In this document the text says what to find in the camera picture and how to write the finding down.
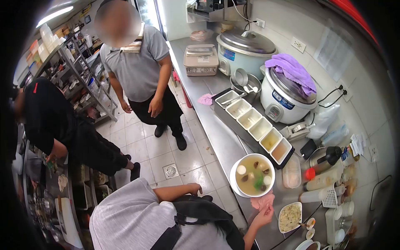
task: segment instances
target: hand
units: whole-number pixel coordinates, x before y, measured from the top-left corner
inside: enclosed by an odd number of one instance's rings
[[[270,223],[272,221],[273,215],[274,215],[274,208],[272,207],[272,205],[269,205],[256,215],[251,225],[259,229],[262,226]]]
[[[197,196],[197,191],[200,191],[200,194],[203,194],[203,190],[201,188],[201,186],[197,183],[189,183],[187,184],[187,186],[189,187],[189,193],[191,195]]]
[[[149,113],[151,112],[151,117],[155,118],[162,111],[162,97],[154,96],[149,105]]]
[[[125,101],[121,102],[121,107],[126,113],[128,113],[128,114],[132,113],[132,109]]]

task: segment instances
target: rice cooker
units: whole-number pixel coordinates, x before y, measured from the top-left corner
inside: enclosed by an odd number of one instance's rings
[[[300,84],[276,72],[275,67],[265,69],[260,100],[269,118],[285,124],[301,120],[318,104],[315,94],[307,96]]]
[[[250,30],[227,30],[217,36],[217,42],[219,70],[227,76],[243,68],[261,80],[260,66],[278,53],[271,40]]]

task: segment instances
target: purple towel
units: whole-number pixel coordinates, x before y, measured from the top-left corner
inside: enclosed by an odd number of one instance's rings
[[[300,84],[307,96],[317,93],[310,74],[293,56],[289,54],[273,55],[272,59],[265,62],[265,67],[275,67],[276,72],[283,73],[288,79]]]

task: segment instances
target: man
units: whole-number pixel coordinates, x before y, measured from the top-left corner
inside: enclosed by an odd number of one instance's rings
[[[130,182],[94,209],[89,223],[94,249],[250,250],[258,229],[274,215],[268,206],[242,236],[232,216],[210,202],[211,196],[196,197],[198,191],[202,194],[197,183],[151,189],[144,178]]]
[[[100,29],[103,27],[102,33],[113,30],[108,32],[109,41],[120,37],[115,34],[117,28],[119,32],[127,33],[121,31],[122,24],[123,27],[131,27],[125,25],[128,20],[121,18],[129,16],[128,12],[132,11],[125,4],[128,3],[105,0],[100,5],[96,19],[98,18]],[[108,72],[111,86],[126,113],[133,111],[142,122],[157,125],[154,131],[156,137],[160,137],[169,126],[178,148],[185,150],[186,140],[182,135],[180,122],[183,112],[168,88],[172,70],[169,48],[162,34],[152,26],[143,24],[140,37],[126,50],[102,45],[100,57]],[[124,100],[124,92],[129,104]]]
[[[14,102],[17,121],[25,124],[29,141],[48,155],[48,161],[66,156],[107,175],[121,168],[131,171],[131,178],[139,175],[140,164],[133,164],[130,155],[104,139],[88,122],[77,116],[62,91],[44,77],[34,79],[21,91]]]

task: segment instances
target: kitchen counter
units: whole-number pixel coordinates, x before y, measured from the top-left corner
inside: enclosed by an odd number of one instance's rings
[[[243,156],[252,153],[252,150],[233,132],[227,125],[222,122],[216,116],[213,111],[213,106],[203,105],[197,102],[197,100],[204,94],[218,94],[221,91],[230,88],[229,77],[222,74],[219,70],[215,76],[187,76],[186,69],[183,65],[184,59],[184,51],[186,47],[190,44],[215,44],[216,48],[216,36],[214,35],[209,41],[198,42],[192,41],[189,37],[181,38],[173,41],[167,42],[170,47],[170,55],[172,59],[172,63],[174,65],[174,69],[179,76],[182,87],[186,92],[187,97],[190,100],[190,103],[194,107],[198,119],[200,120],[204,131],[214,149],[214,152],[222,166],[222,169],[229,180],[229,173],[232,166]],[[254,108],[256,108],[261,114],[264,114],[264,108],[262,107],[259,100],[256,100],[253,103]],[[272,124],[278,129],[284,128],[286,125],[281,123],[273,123]],[[295,143],[292,143],[295,152],[299,154],[299,149],[307,142],[307,139],[298,140]],[[302,164],[302,173],[308,168],[308,162],[304,162]],[[293,234],[292,238],[301,237],[301,239],[305,240],[305,237],[301,236],[301,231],[303,230],[301,227],[297,230],[293,230],[289,233],[282,234],[278,228],[278,215],[280,210],[287,204],[298,201],[299,195],[303,192],[302,185],[298,188],[290,189],[285,188],[283,186],[282,180],[282,170],[276,170],[276,180],[273,186],[273,193],[275,195],[274,200],[274,211],[275,216],[272,219],[272,222],[262,227],[256,236],[256,242],[260,249],[281,249],[281,244],[285,239]],[[239,207],[244,214],[244,217],[247,220],[247,223],[250,224],[254,219],[254,216],[258,214],[258,210],[254,209],[250,203],[249,198],[244,198],[236,193],[235,197],[238,201]],[[321,210],[318,218],[315,219],[318,222],[323,222],[325,224],[325,211],[326,208],[320,206],[320,202],[312,202],[312,203],[304,203],[303,204],[303,222],[306,222],[308,218],[311,217],[312,214],[316,212],[316,210]],[[326,242],[326,227],[325,229],[320,225],[320,230],[323,230],[324,233],[319,232],[319,237],[314,240],[321,240],[321,243]]]

